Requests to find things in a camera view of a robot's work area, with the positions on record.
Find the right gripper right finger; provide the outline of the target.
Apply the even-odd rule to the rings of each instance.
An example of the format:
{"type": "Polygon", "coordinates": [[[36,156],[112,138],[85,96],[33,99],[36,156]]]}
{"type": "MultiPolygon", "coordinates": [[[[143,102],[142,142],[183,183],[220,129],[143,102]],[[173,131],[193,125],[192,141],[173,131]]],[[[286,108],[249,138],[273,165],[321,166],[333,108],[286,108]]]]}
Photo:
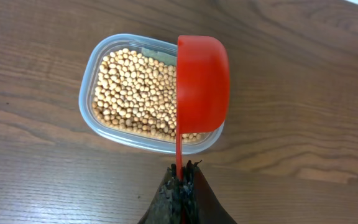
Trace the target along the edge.
{"type": "Polygon", "coordinates": [[[183,167],[183,202],[185,223],[194,224],[236,224],[227,213],[208,184],[199,162],[189,160],[183,167]]]}

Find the red plastic measuring scoop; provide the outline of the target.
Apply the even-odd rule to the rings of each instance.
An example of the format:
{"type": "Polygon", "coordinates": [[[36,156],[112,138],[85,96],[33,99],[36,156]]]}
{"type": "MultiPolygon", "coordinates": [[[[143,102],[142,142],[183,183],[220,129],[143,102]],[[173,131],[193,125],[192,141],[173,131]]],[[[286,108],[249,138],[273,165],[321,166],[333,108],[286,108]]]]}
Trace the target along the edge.
{"type": "Polygon", "coordinates": [[[180,35],[177,40],[177,177],[183,179],[183,134],[207,133],[226,119],[230,69],[223,44],[214,37],[180,35]]]}

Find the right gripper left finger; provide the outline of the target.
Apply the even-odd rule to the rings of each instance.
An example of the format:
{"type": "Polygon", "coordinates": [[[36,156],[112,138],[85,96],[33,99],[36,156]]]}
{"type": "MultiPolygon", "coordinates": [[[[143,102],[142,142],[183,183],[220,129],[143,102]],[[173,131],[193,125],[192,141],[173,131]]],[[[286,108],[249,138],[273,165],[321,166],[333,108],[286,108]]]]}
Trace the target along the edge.
{"type": "Polygon", "coordinates": [[[179,184],[177,167],[172,164],[138,224],[181,224],[183,206],[179,184]]]}

